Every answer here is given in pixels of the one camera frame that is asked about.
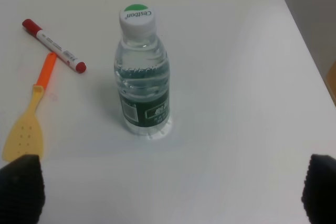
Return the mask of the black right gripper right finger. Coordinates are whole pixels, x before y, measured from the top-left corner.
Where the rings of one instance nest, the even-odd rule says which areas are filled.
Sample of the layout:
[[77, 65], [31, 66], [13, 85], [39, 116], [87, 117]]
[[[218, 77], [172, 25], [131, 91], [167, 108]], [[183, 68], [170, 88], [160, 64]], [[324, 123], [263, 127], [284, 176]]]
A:
[[301, 201], [310, 223], [335, 224], [335, 159], [311, 155]]

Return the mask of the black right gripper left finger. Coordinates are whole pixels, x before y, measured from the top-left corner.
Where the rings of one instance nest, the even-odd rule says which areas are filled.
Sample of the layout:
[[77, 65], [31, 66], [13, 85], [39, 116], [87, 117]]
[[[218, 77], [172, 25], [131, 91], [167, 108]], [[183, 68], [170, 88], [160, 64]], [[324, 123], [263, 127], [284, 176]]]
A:
[[38, 223], [44, 204], [38, 155], [23, 155], [1, 168], [1, 223]]

